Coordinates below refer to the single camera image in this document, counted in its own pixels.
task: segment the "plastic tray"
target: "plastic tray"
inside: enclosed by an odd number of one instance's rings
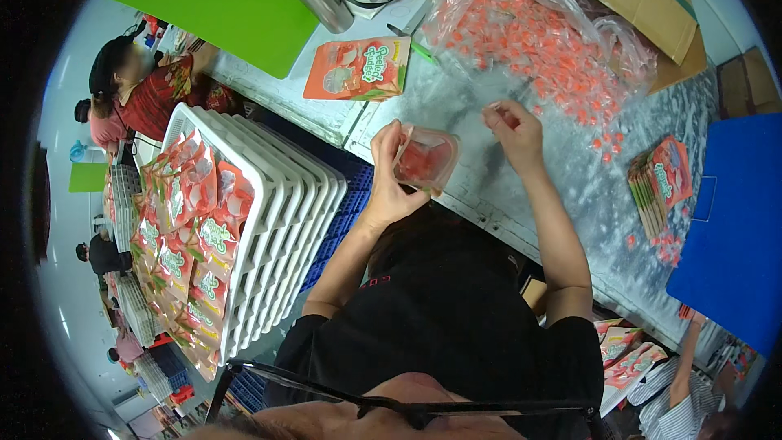
[[[112,165],[111,191],[114,203],[114,239],[116,250],[120,253],[130,251],[131,237],[135,231],[136,210],[133,206],[133,194],[142,191],[138,172],[127,165]]]
[[[266,265],[252,291],[249,318],[239,338],[239,347],[247,348],[250,341],[257,340],[260,336],[259,324],[268,315],[269,302],[275,295],[277,287],[286,278],[288,261],[294,252],[303,220],[306,220],[306,214],[312,207],[314,180],[309,173],[301,170],[301,167],[293,164],[278,150],[240,127],[230,116],[218,115],[215,121],[220,122],[230,133],[229,136],[235,136],[236,140],[253,151],[255,156],[250,158],[250,161],[256,163],[264,172],[276,170],[286,180],[284,186],[286,206],[279,223],[275,225],[272,241],[272,251],[276,251],[279,258]]]
[[[276,257],[269,252],[268,242],[277,223],[284,203],[284,181],[281,176],[275,180],[261,172],[249,161],[254,155],[244,143],[231,139],[219,122],[218,114],[199,107],[188,107],[180,103],[174,108],[163,142],[163,149],[177,140],[180,133],[190,134],[198,128],[206,143],[215,153],[217,160],[224,160],[236,166],[252,184],[255,198],[250,206],[245,228],[239,239],[239,248],[231,272],[228,299],[225,304],[223,334],[220,339],[220,365],[225,359],[235,357],[239,350],[238,340],[246,324],[246,310],[251,289],[255,286],[260,269]]]
[[[290,271],[289,278],[286,284],[280,287],[271,302],[271,310],[268,314],[268,319],[265,323],[259,322],[262,325],[262,332],[268,333],[275,321],[279,323],[279,319],[282,314],[284,306],[282,305],[283,298],[289,295],[291,292],[295,292],[292,288],[297,282],[301,280],[303,275],[306,275],[308,269],[304,267],[304,263],[307,260],[307,255],[312,245],[316,244],[315,237],[317,231],[322,227],[326,218],[326,206],[330,200],[333,200],[338,188],[337,179],[333,172],[328,172],[322,165],[318,165],[316,160],[308,158],[302,152],[297,151],[288,143],[280,140],[270,132],[264,130],[264,128],[254,122],[242,118],[241,116],[234,116],[234,121],[246,128],[259,138],[263,139],[269,145],[277,148],[279,152],[283,153],[286,157],[299,165],[303,170],[306,170],[314,178],[314,201],[309,211],[309,214],[304,221],[304,226],[299,234],[299,242],[295,255],[292,255],[288,260],[288,269]]]
[[[149,354],[144,352],[140,357],[133,361],[133,367],[138,375],[144,379],[147,384],[147,389],[152,394],[158,403],[163,404],[163,401],[171,395],[171,384],[168,382],[168,377],[163,374],[160,367],[155,360]]]
[[[119,277],[116,280],[116,292],[122,314],[138,343],[142,347],[151,346],[155,342],[156,320],[142,295],[138,280],[132,275]]]

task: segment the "glasses frame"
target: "glasses frame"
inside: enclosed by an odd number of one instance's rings
[[[606,438],[606,430],[600,418],[600,406],[589,401],[556,399],[550,401],[400,403],[396,399],[381,396],[356,396],[337,391],[289,370],[242,359],[230,359],[225,363],[225,370],[217,381],[214,397],[206,414],[206,425],[217,420],[228,387],[244,369],[249,369],[254,374],[285,387],[293,387],[335,401],[352,403],[358,406],[358,419],[375,408],[386,408],[402,415],[407,423],[416,430],[421,430],[437,416],[533,416],[575,412],[584,416],[593,440]]]

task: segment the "pink package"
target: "pink package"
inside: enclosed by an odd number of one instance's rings
[[[614,367],[619,366],[618,369],[623,368],[623,370],[621,372],[618,371],[616,375],[611,375],[606,379],[605,385],[622,389],[633,379],[649,370],[656,362],[666,357],[668,357],[668,355],[665,350],[660,348],[659,345],[653,345],[650,348],[647,348],[645,352],[642,352],[640,356],[636,357],[632,363],[624,366],[622,366],[622,364],[625,363],[624,361],[617,363]]]
[[[600,344],[603,369],[610,367],[633,344],[643,328],[611,327]]]
[[[602,321],[595,321],[592,323],[594,325],[594,329],[597,330],[597,341],[603,341],[603,338],[605,338],[605,332],[608,331],[608,328],[615,327],[621,322],[622,318],[616,318],[604,319]]]

